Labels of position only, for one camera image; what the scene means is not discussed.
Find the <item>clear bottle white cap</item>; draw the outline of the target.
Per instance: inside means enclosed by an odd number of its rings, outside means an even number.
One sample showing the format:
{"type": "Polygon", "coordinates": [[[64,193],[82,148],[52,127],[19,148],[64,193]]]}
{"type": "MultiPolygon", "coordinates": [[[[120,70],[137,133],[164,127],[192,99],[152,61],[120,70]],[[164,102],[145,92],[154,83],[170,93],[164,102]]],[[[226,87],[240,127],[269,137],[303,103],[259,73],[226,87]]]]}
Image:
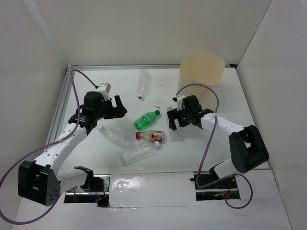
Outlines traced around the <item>clear bottle white cap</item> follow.
{"type": "Polygon", "coordinates": [[[102,126],[100,132],[103,134],[106,140],[115,144],[121,149],[129,149],[133,146],[131,138],[125,134],[122,134],[110,127],[102,126]]]}

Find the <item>green plastic soda bottle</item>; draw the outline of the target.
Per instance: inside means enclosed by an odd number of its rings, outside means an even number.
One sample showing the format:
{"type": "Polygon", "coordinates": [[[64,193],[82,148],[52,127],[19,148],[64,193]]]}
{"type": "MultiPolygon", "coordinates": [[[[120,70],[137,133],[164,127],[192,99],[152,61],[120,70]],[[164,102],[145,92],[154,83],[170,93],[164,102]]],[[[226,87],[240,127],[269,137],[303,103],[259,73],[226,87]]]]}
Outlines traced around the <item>green plastic soda bottle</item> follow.
{"type": "Polygon", "coordinates": [[[159,110],[155,110],[154,112],[147,112],[142,117],[138,118],[134,122],[134,126],[138,131],[141,131],[154,123],[158,116],[160,115],[159,110]]]}

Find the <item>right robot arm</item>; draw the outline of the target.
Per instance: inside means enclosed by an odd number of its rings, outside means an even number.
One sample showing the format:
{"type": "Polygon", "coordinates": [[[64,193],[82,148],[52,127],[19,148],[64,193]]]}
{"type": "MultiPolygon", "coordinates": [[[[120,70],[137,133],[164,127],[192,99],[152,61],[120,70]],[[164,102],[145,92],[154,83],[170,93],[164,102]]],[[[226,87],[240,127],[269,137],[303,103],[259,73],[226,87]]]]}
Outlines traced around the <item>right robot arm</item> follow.
{"type": "Polygon", "coordinates": [[[269,153],[256,126],[238,125],[218,116],[211,109],[202,109],[195,95],[186,97],[180,94],[173,101],[177,103],[177,108],[167,112],[171,130],[177,130],[177,120],[181,128],[192,124],[213,131],[229,143],[229,159],[209,170],[211,186],[219,188],[225,184],[226,177],[245,174],[269,160],[269,153]]]}

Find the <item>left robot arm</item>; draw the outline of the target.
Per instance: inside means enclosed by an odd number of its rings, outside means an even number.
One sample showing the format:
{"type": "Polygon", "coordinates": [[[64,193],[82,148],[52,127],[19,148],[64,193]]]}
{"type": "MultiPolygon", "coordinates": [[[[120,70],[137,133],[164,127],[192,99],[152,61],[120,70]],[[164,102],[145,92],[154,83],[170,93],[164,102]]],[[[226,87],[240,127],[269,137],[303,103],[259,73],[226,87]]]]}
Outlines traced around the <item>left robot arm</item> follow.
{"type": "Polygon", "coordinates": [[[75,166],[72,172],[59,176],[62,164],[72,151],[97,126],[100,119],[122,118],[127,109],[120,96],[105,99],[97,91],[87,92],[83,104],[69,119],[64,131],[54,145],[44,147],[44,152],[32,161],[23,161],[18,169],[18,195],[47,207],[55,204],[61,193],[80,187],[90,191],[94,187],[94,172],[83,166],[75,166]]]}

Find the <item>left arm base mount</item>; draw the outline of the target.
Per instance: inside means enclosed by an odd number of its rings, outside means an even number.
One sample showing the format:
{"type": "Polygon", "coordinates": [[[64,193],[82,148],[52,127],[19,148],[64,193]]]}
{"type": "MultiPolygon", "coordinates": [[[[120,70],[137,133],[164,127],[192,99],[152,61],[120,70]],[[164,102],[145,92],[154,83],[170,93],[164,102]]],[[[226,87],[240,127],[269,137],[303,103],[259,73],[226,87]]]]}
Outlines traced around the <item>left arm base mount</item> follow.
{"type": "Polygon", "coordinates": [[[94,174],[94,171],[76,166],[66,177],[64,184],[69,190],[64,193],[65,204],[95,203],[98,207],[109,207],[109,189],[111,176],[94,174]]]}

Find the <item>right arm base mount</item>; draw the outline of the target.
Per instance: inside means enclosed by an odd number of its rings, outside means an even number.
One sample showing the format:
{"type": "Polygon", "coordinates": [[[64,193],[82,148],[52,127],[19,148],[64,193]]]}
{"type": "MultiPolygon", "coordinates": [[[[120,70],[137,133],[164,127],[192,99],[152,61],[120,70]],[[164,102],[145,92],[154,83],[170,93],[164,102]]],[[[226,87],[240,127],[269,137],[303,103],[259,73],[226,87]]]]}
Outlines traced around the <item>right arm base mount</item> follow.
{"type": "Polygon", "coordinates": [[[224,200],[228,194],[228,199],[240,199],[235,177],[225,179],[206,188],[197,187],[196,179],[197,172],[194,172],[190,181],[195,184],[197,201],[224,200]]]}

